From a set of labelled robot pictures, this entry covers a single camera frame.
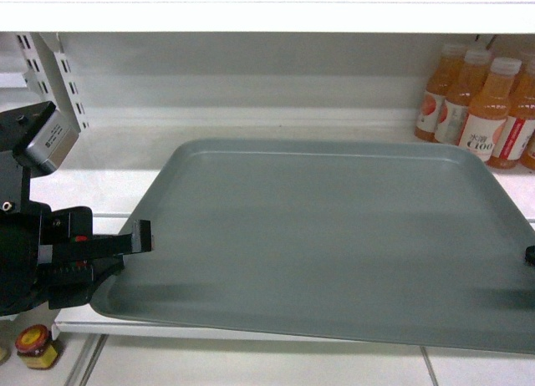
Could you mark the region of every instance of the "red label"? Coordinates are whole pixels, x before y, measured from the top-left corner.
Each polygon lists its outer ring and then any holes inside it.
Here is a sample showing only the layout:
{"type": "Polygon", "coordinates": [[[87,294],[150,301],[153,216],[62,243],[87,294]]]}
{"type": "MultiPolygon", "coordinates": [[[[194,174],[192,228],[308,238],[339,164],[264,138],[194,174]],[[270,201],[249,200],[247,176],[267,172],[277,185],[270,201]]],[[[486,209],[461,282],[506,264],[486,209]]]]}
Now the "red label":
{"type": "Polygon", "coordinates": [[[511,154],[512,147],[517,142],[520,131],[522,131],[522,127],[524,126],[524,123],[526,123],[524,120],[515,120],[515,123],[512,125],[511,132],[509,133],[509,136],[507,137],[507,141],[505,142],[505,145],[503,146],[502,153],[500,154],[500,158],[507,159],[509,157],[509,154],[511,154]]]}

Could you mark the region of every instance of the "bottle label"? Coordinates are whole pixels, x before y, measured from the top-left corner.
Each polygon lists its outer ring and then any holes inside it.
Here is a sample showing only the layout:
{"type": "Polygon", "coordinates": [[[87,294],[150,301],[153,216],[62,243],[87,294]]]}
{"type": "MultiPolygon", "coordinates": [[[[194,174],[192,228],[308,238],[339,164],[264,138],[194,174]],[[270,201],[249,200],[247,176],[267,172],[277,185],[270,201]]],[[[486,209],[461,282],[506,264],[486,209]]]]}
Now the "bottle label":
{"type": "Polygon", "coordinates": [[[505,122],[506,119],[489,120],[469,114],[459,146],[486,162],[491,158],[492,150],[500,139],[505,122]]]}
{"type": "Polygon", "coordinates": [[[416,127],[428,133],[434,132],[438,114],[441,112],[443,102],[444,96],[425,91],[424,101],[420,107],[420,114],[418,114],[416,127]]]}
{"type": "Polygon", "coordinates": [[[436,125],[436,140],[442,144],[456,145],[467,116],[468,106],[453,104],[449,100],[444,101],[436,125]]]}
{"type": "Polygon", "coordinates": [[[534,130],[535,120],[509,116],[492,156],[506,160],[519,160],[534,130]]]}

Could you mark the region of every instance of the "jar lid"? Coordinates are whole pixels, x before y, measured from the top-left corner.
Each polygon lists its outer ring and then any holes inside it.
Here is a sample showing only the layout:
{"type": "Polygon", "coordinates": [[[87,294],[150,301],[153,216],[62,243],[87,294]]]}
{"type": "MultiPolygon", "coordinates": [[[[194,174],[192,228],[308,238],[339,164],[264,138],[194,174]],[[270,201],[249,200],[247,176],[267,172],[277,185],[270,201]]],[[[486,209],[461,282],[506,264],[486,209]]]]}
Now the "jar lid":
{"type": "Polygon", "coordinates": [[[44,325],[33,325],[22,330],[18,335],[15,347],[20,353],[29,353],[41,348],[48,340],[48,329],[44,325]]]}

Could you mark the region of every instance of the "tile grout line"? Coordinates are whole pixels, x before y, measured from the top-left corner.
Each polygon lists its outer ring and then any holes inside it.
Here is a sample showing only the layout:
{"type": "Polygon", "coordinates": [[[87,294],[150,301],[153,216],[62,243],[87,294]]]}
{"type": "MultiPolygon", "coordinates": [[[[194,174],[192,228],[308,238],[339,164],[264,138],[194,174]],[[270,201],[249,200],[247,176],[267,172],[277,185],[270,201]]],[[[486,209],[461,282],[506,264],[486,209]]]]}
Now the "tile grout line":
{"type": "Polygon", "coordinates": [[[438,380],[436,379],[435,370],[433,369],[433,365],[431,365],[431,360],[429,359],[427,350],[425,349],[425,347],[420,346],[420,351],[421,351],[421,355],[424,357],[425,365],[427,367],[427,372],[429,373],[433,386],[439,386],[438,380]]]}

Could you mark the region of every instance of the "food container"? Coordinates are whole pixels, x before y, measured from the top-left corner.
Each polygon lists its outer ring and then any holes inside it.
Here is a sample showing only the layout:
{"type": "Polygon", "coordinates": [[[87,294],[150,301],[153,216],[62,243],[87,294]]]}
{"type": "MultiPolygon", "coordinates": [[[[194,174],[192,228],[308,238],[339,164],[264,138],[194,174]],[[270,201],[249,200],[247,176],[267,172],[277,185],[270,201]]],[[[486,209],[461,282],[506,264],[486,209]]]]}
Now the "food container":
{"type": "Polygon", "coordinates": [[[59,356],[50,332],[41,324],[24,329],[18,335],[15,347],[17,355],[31,369],[51,368],[59,356]]]}

